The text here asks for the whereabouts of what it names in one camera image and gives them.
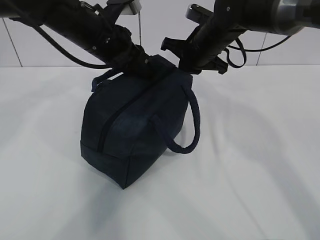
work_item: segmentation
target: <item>silver metal part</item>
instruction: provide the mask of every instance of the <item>silver metal part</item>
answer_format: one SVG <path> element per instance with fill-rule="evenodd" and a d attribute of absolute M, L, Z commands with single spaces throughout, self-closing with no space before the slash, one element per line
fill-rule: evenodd
<path fill-rule="evenodd" d="M 142 6 L 140 0 L 134 0 L 124 8 L 121 15 L 137 15 L 140 13 L 141 9 Z"/>
<path fill-rule="evenodd" d="M 190 4 L 186 11 L 185 17 L 197 24 L 201 24 L 208 19 L 213 12 L 205 9 L 204 7 L 197 5 L 197 4 Z"/>
<path fill-rule="evenodd" d="M 272 21 L 277 34 L 291 36 L 304 28 L 298 8 L 307 7 L 312 0 L 278 0 L 272 9 Z"/>

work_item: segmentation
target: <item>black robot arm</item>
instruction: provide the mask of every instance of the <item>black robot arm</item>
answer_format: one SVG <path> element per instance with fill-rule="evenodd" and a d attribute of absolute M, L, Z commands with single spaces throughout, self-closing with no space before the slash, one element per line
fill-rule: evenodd
<path fill-rule="evenodd" d="M 109 0 L 102 8 L 79 0 L 0 0 L 0 17 L 10 17 L 40 33 L 43 30 L 39 26 L 46 25 L 106 63 L 92 65 L 75 61 L 85 67 L 117 68 L 148 77 L 151 73 L 145 62 L 149 56 L 132 42 L 127 28 L 115 24 L 128 6 L 134 14 L 140 11 L 136 3 L 140 4 L 135 0 Z"/>
<path fill-rule="evenodd" d="M 38 32 L 39 25 L 48 26 L 106 63 L 97 68 L 149 77 L 149 56 L 133 44 L 128 29 L 115 24 L 124 8 L 130 6 L 134 12 L 136 2 L 109 0 L 102 8 L 79 0 L 0 0 L 0 17 L 31 25 Z M 166 38 L 161 49 L 180 58 L 179 68 L 187 73 L 223 74 L 228 63 L 218 55 L 233 41 L 239 43 L 238 37 L 248 30 L 291 36 L 303 27 L 320 28 L 320 0 L 216 0 L 214 12 L 190 5 L 187 18 L 199 26 L 187 40 Z"/>
<path fill-rule="evenodd" d="M 214 12 L 192 4 L 186 17 L 199 26 L 187 40 L 166 38 L 161 49 L 180 58 L 185 72 L 223 74 L 228 64 L 218 55 L 247 30 L 291 36 L 320 28 L 320 0 L 216 0 Z"/>

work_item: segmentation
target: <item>white tablecloth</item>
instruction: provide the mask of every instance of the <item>white tablecloth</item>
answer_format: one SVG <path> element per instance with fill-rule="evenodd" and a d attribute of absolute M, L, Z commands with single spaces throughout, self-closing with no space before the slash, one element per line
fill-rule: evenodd
<path fill-rule="evenodd" d="M 80 155 L 100 73 L 0 68 L 1 240 L 319 240 L 320 66 L 196 76 L 198 148 L 126 190 Z"/>

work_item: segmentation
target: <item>navy blue bag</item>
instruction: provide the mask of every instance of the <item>navy blue bag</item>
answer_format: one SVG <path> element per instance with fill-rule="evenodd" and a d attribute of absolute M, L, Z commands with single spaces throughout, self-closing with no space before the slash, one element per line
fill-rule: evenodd
<path fill-rule="evenodd" d="M 193 77 L 159 55 L 149 64 L 156 78 L 144 80 L 106 72 L 92 83 L 94 92 L 84 111 L 81 155 L 123 189 L 134 183 L 165 152 L 188 154 L 200 138 L 200 111 L 191 90 Z M 191 105 L 195 136 L 183 148 L 174 138 L 181 131 Z"/>

